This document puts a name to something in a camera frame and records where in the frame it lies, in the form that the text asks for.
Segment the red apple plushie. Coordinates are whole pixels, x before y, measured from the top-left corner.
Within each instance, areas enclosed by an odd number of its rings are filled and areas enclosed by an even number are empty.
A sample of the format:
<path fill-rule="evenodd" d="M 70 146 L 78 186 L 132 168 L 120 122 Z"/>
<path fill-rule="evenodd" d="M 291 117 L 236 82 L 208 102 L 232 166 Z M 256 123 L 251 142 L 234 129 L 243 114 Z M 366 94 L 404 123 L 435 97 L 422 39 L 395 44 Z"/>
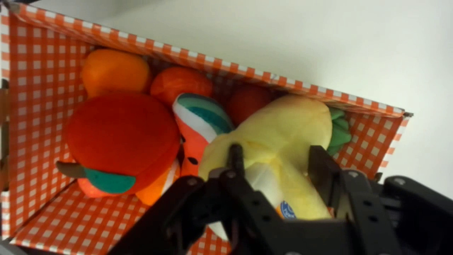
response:
<path fill-rule="evenodd" d="M 81 103 L 64 129 L 73 162 L 56 161 L 93 198 L 136 194 L 171 169 L 180 148 L 175 118 L 155 98 L 112 93 Z"/>

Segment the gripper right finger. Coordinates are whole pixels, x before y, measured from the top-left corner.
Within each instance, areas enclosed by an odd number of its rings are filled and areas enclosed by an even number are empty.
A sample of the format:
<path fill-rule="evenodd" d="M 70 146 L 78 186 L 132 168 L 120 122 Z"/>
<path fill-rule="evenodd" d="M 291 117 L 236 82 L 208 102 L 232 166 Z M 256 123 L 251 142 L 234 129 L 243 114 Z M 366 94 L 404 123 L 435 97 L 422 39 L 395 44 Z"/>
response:
<path fill-rule="evenodd" d="M 334 219 L 312 243 L 322 255 L 453 255 L 453 200 L 406 176 L 378 184 L 342 170 L 321 146 L 309 149 L 309 179 Z"/>

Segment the green leafy plushie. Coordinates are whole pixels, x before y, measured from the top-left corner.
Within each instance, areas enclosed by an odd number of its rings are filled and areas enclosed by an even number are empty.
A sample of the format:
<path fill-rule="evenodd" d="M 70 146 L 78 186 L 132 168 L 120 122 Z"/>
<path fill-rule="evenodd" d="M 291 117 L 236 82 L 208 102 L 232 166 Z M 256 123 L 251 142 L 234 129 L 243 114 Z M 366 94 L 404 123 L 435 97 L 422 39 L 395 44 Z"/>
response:
<path fill-rule="evenodd" d="M 332 120 L 332 136 L 327 147 L 327 153 L 331 156 L 338 153 L 341 148 L 352 139 L 349 131 L 349 123 L 346 120 L 346 113 L 338 108 L 329 108 Z"/>

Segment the watermelon slice plushie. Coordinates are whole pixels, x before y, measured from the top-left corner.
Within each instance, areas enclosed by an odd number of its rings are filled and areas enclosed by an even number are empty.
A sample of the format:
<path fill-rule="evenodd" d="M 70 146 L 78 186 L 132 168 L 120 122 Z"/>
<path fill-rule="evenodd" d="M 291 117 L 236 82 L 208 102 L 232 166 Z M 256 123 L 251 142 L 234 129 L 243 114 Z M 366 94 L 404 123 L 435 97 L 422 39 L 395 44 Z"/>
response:
<path fill-rule="evenodd" d="M 182 93 L 172 105 L 181 135 L 181 176 L 199 174 L 205 148 L 219 135 L 235 127 L 220 103 L 200 94 Z"/>

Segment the yellow banana plushie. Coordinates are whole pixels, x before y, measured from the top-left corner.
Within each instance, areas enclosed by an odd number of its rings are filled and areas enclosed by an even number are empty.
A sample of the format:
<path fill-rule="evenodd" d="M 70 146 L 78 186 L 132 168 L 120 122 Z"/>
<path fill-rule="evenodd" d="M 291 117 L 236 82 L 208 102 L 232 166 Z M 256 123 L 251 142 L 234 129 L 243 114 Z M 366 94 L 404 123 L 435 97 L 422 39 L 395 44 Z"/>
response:
<path fill-rule="evenodd" d="M 199 176 L 226 165 L 231 145 L 243 149 L 245 178 L 274 209 L 287 202 L 296 218 L 330 218 L 308 178 L 310 146 L 327 149 L 333 124 L 329 108 L 308 97 L 289 94 L 252 114 L 235 130 L 217 136 L 206 148 Z"/>

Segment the red-orange round plushie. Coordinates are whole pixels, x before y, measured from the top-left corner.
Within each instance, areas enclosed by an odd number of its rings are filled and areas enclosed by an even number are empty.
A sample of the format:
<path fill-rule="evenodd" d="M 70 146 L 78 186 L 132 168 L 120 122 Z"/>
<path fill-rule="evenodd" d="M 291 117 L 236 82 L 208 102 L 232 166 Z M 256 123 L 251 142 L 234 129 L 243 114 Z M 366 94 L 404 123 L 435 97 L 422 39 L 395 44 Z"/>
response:
<path fill-rule="evenodd" d="M 158 73 L 149 87 L 149 94 L 168 108 L 184 93 L 212 97 L 213 83 L 197 70 L 175 66 Z"/>

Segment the orange fruit plushie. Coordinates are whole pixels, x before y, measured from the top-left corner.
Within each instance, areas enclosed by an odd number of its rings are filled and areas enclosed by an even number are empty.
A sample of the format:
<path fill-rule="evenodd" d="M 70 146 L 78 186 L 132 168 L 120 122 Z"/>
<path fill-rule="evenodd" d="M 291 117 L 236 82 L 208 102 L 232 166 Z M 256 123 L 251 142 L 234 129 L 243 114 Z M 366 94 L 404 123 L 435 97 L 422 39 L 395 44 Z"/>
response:
<path fill-rule="evenodd" d="M 81 79 L 88 97 L 112 92 L 144 93 L 152 79 L 152 70 L 140 55 L 97 49 L 86 57 Z"/>

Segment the orange checkered box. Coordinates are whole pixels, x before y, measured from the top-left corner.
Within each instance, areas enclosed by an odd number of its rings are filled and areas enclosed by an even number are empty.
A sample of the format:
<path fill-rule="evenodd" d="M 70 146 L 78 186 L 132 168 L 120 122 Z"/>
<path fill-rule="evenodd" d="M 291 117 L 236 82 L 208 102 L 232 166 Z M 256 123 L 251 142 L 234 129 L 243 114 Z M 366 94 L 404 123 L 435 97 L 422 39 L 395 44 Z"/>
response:
<path fill-rule="evenodd" d="M 105 46 L 144 55 L 154 70 L 182 65 L 235 85 L 272 87 L 346 111 L 352 141 L 334 156 L 342 168 L 374 177 L 387 167 L 411 113 L 351 94 L 231 63 L 13 0 L 0 0 L 2 79 L 9 83 L 9 188 L 1 194 L 2 239 L 68 255 L 105 255 L 146 206 L 133 195 L 90 199 L 57 172 L 71 159 L 63 126 L 86 98 L 81 68 Z"/>

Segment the dark red round plushie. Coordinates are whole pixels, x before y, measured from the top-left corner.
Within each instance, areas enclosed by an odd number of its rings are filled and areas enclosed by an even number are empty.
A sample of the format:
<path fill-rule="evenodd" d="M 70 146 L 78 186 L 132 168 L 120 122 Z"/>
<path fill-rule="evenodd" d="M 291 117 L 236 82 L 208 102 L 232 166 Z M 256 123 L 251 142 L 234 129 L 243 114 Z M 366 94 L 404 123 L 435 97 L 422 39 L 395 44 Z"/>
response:
<path fill-rule="evenodd" d="M 225 103 L 225 110 L 235 126 L 265 107 L 273 100 L 273 93 L 261 86 L 243 85 L 233 90 Z"/>

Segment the orange and white plushie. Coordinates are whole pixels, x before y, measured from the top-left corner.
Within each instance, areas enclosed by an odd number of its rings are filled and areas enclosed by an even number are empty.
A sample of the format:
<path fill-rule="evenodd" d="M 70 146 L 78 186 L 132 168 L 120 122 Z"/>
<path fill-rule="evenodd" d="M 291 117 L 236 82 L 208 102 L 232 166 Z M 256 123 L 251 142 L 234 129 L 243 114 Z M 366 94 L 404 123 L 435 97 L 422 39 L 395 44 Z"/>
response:
<path fill-rule="evenodd" d="M 144 205 L 152 206 L 179 177 L 180 163 L 175 159 L 162 175 L 135 195 Z"/>

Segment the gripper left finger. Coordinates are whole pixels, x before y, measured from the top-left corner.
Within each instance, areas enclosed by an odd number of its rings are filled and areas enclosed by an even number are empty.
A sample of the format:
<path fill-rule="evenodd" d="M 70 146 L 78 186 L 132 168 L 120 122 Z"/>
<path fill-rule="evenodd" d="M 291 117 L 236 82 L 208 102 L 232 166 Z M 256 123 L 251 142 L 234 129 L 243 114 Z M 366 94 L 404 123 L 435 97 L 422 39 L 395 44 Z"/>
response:
<path fill-rule="evenodd" d="M 228 236 L 231 255 L 283 255 L 278 237 L 283 223 L 246 180 L 242 146 L 232 145 L 226 166 L 214 173 L 218 176 L 207 181 L 195 176 L 176 181 L 108 255 L 185 255 L 216 222 Z"/>

